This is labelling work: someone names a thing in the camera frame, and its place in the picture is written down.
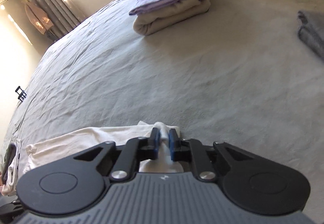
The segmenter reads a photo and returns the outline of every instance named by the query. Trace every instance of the silver screw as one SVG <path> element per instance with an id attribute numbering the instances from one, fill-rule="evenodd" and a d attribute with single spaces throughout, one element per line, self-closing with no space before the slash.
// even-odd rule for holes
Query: silver screw
<path id="1" fill-rule="evenodd" d="M 117 171 L 112 172 L 111 176 L 114 179 L 122 179 L 122 178 L 127 177 L 127 173 L 125 171 L 123 171 L 123 170 L 117 170 Z"/>
<path id="2" fill-rule="evenodd" d="M 210 172 L 210 171 L 204 171 L 201 172 L 199 177 L 204 180 L 212 180 L 213 178 L 216 177 L 215 173 Z"/>

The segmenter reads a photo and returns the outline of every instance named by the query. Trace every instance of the gray bed sheet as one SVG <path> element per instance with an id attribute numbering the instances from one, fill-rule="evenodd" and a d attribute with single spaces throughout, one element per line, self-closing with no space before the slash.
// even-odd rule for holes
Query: gray bed sheet
<path id="1" fill-rule="evenodd" d="M 24 147 L 88 126 L 161 121 L 293 167 L 324 221 L 324 65 L 298 39 L 297 12 L 324 0 L 210 0 L 205 14 L 142 37 L 115 0 L 52 45 L 5 137 Z"/>

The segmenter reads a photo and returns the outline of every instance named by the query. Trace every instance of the white garment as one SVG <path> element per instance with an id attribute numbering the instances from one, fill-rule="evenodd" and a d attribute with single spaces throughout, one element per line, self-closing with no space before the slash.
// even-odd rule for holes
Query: white garment
<path id="1" fill-rule="evenodd" d="M 28 162 L 23 173 L 105 141 L 114 141 L 118 146 L 126 144 L 127 140 L 131 138 L 140 136 L 149 137 L 153 127 L 159 128 L 161 133 L 158 159 L 141 162 L 139 171 L 159 173 L 183 172 L 180 163 L 171 160 L 170 150 L 168 149 L 169 130 L 174 128 L 178 135 L 180 135 L 179 127 L 167 126 L 160 122 L 146 124 L 140 121 L 138 125 L 133 126 L 87 127 L 44 142 L 28 145 L 26 147 Z"/>
<path id="2" fill-rule="evenodd" d="M 3 196 L 11 196 L 16 194 L 16 185 L 18 180 L 18 162 L 19 162 L 19 154 L 21 148 L 21 140 L 16 139 L 14 142 L 16 145 L 16 154 L 8 167 L 8 178 L 6 183 L 1 187 L 1 194 Z"/>

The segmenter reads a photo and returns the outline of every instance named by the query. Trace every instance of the beige folded towel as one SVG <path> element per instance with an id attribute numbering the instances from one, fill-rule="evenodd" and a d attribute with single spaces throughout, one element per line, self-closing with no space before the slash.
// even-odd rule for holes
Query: beige folded towel
<path id="1" fill-rule="evenodd" d="M 192 16 L 205 13 L 209 7 L 209 0 L 180 0 L 159 10 L 138 15 L 133 29 L 138 34 L 147 36 Z"/>

